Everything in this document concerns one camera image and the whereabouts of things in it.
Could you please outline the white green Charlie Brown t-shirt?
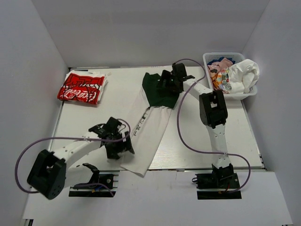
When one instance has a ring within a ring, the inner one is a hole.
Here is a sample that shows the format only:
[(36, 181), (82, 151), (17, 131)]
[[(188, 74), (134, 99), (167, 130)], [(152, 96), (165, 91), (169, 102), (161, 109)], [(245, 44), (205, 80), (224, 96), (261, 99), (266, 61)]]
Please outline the white green Charlie Brown t-shirt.
[(126, 117), (134, 154), (126, 151), (118, 160), (108, 160), (111, 166), (145, 176), (180, 95), (164, 87), (158, 88), (160, 79), (157, 73), (144, 75), (141, 89)]

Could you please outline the pink orange print t-shirt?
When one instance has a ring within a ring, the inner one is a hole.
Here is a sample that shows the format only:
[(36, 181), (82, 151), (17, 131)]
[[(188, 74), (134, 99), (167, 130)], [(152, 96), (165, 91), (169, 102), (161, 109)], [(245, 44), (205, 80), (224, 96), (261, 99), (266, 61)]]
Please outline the pink orange print t-shirt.
[(211, 82), (215, 90), (221, 90), (226, 94), (230, 93), (232, 87), (229, 82), (228, 73), (231, 66), (233, 66), (232, 62), (227, 59), (207, 65)]

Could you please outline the white colourful print t-shirt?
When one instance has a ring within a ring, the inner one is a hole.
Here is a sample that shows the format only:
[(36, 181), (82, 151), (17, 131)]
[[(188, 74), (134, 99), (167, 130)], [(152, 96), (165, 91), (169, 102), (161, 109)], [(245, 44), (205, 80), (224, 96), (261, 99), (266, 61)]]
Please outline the white colourful print t-shirt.
[(244, 94), (249, 93), (250, 87), (257, 83), (260, 69), (256, 62), (245, 59), (231, 66), (228, 75), (232, 87), (229, 94)]

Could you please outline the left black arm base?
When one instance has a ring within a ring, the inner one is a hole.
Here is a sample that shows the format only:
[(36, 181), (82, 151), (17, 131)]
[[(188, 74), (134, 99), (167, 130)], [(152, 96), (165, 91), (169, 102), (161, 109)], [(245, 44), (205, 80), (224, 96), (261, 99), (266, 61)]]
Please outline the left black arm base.
[(100, 172), (92, 186), (71, 187), (69, 197), (113, 198), (117, 192), (119, 171)]

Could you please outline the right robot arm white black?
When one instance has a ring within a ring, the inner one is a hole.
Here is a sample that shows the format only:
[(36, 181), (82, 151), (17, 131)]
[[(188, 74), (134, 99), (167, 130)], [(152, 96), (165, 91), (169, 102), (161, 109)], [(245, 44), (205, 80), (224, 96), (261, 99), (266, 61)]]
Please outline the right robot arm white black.
[(234, 174), (228, 156), (225, 138), (225, 124), (228, 111), (223, 92), (212, 90), (199, 83), (200, 80), (186, 73), (183, 63), (172, 64), (172, 71), (163, 70), (157, 87), (184, 97), (192, 95), (199, 101), (199, 115), (209, 134), (211, 148), (208, 154), (216, 155), (212, 162), (213, 174), (225, 179)]

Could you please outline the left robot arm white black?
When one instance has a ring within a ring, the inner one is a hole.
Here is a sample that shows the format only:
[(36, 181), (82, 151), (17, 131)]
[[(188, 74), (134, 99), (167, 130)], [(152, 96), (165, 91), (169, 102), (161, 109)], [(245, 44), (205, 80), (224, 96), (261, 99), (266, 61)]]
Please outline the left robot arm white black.
[(40, 151), (27, 178), (27, 183), (49, 200), (56, 198), (65, 187), (73, 189), (111, 189), (100, 182), (99, 169), (90, 164), (72, 165), (101, 147), (107, 159), (118, 160), (124, 152), (134, 153), (131, 127), (123, 119), (110, 117), (106, 123), (96, 124), (81, 137), (69, 137), (70, 144), (48, 151)]

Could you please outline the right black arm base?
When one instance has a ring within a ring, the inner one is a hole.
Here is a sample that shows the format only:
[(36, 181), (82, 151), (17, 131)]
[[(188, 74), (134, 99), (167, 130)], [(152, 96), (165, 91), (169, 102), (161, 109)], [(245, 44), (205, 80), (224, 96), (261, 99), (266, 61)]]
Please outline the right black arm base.
[(233, 176), (218, 181), (212, 173), (196, 174), (191, 180), (197, 188), (198, 200), (238, 200), (242, 199), (237, 173)]

